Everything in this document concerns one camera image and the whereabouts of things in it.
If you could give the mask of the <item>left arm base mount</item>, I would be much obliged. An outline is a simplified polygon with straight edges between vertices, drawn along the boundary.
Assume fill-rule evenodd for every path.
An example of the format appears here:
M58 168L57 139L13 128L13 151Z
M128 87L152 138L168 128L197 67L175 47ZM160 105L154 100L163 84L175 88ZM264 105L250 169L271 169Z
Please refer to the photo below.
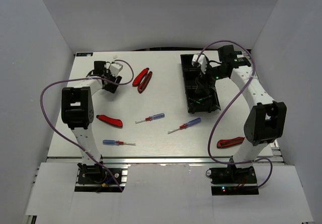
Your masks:
M121 193L124 190L127 169L110 168L110 173L101 166L85 166L78 163L75 192Z

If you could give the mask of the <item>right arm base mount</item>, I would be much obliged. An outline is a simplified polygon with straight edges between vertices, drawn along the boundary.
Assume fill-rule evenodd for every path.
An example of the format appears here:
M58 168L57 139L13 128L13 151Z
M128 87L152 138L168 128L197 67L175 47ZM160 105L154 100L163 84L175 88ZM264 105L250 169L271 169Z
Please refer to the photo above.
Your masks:
M259 188L254 167L209 168L206 177L211 180L213 196L259 195Z

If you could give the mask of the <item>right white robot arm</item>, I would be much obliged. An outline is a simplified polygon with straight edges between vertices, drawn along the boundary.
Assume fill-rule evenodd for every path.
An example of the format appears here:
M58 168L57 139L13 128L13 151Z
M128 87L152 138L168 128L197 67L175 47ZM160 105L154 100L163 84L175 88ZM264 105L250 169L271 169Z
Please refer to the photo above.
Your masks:
M200 68L197 90L208 92L210 80L229 78L239 88L239 96L246 100L250 113L244 124L245 140L229 162L228 179L239 183L246 168L253 165L259 153L283 134L287 107L275 101L256 77L255 63L248 57L238 57L233 45L218 49L219 66L212 67L204 53L193 55L192 65Z

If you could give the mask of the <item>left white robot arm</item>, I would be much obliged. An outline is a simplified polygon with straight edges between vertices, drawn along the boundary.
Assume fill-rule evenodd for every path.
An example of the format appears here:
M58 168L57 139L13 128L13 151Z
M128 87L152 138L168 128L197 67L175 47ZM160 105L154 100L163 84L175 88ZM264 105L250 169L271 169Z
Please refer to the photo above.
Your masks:
M119 76L123 65L106 61L95 61L93 72L75 87L62 89L61 118L76 137L76 142L81 146L81 167L94 166L89 171L89 177L95 183L102 183L106 179L106 170L96 166L101 161L91 123L94 120L94 107L92 95L103 89L114 93L121 82Z

